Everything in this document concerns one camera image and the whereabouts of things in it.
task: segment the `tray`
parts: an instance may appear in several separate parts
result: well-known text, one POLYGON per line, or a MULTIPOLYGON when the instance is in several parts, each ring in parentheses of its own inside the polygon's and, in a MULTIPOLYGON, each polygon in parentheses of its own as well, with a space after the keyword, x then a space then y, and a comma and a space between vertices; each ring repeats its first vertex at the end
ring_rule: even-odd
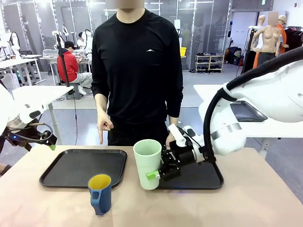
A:
POLYGON ((127 154, 122 150, 70 149, 60 153, 40 177, 40 184, 57 188, 87 188, 96 174, 108 174, 112 187, 124 174, 127 154))
POLYGON ((233 102, 231 108, 239 122, 263 122, 268 119, 268 117, 246 101, 233 102))
POLYGON ((192 163, 181 168, 181 176, 170 181, 160 181, 157 189, 214 190, 224 184, 216 163, 192 163))

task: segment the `white pants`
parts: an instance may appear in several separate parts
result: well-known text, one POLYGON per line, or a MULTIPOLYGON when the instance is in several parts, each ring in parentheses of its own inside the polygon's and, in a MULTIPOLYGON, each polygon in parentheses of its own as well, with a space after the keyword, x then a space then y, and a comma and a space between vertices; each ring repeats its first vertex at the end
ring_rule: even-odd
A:
POLYGON ((80 83, 81 87, 91 87, 93 77, 90 72, 78 73, 77 78, 70 83, 80 83))

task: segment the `light green cup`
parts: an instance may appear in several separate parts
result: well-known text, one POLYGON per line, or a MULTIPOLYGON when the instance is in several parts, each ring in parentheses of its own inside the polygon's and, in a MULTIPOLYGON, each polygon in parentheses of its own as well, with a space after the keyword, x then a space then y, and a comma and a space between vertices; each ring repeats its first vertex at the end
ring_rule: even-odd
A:
POLYGON ((147 174, 157 171, 161 163, 162 146, 155 140, 141 140, 134 145, 134 157, 136 159, 141 187, 153 190, 159 186, 159 178, 148 179, 147 174))

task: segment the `neck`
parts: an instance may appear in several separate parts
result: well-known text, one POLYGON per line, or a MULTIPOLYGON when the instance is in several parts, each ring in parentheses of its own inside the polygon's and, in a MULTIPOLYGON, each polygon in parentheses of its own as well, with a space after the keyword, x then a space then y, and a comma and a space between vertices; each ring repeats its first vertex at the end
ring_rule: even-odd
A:
POLYGON ((117 19, 122 23, 130 24, 139 20, 145 9, 118 9, 117 19))

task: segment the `sleeve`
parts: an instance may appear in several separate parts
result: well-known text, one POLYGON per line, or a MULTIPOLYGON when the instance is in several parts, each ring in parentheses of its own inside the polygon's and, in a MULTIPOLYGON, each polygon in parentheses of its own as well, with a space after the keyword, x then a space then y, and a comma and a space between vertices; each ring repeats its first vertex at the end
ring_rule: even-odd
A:
POLYGON ((76 60, 75 56, 72 55, 71 60, 72 60, 71 66, 75 69, 76 72, 78 72, 79 71, 79 65, 77 63, 77 60, 76 60))
POLYGON ((92 92, 95 97, 96 94, 102 94, 107 99, 109 96, 109 86, 107 82, 107 73, 105 65, 100 57, 98 51, 98 33, 97 31, 93 37, 93 48, 92 48, 92 77, 93 82, 91 83, 92 92))
POLYGON ((167 69, 169 71, 167 71, 166 104, 168 115, 177 118, 180 114, 183 99, 183 73, 179 37, 174 27, 170 34, 170 44, 167 49, 167 69))

